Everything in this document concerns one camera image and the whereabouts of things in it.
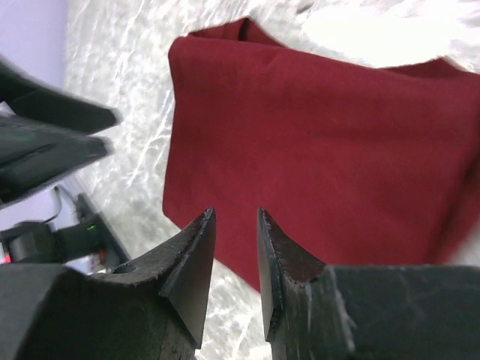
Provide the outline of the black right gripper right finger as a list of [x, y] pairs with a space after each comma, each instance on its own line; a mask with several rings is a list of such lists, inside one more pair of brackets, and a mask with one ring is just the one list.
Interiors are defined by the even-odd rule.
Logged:
[[477, 359], [479, 269], [327, 265], [264, 209], [257, 254], [274, 359]]

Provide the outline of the dark red t shirt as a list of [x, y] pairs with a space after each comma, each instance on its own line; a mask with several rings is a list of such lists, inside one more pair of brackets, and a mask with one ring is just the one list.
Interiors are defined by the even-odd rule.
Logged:
[[217, 212], [216, 258], [257, 287], [257, 210], [334, 264], [440, 264], [479, 220], [479, 75], [438, 58], [369, 68], [243, 18], [168, 52], [163, 213]]

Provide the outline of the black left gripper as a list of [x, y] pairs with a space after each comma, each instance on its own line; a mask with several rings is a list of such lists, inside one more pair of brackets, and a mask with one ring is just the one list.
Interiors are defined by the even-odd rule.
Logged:
[[1, 101], [26, 117], [1, 117], [3, 203], [22, 199], [113, 152], [105, 137], [61, 138], [54, 127], [37, 122], [96, 134], [120, 122], [114, 109], [47, 85], [6, 58], [1, 59]]

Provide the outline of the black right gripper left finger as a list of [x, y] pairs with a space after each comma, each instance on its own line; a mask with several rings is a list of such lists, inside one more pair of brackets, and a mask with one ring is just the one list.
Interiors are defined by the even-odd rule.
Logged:
[[206, 319], [216, 216], [110, 273], [1, 267], [3, 359], [191, 359]]

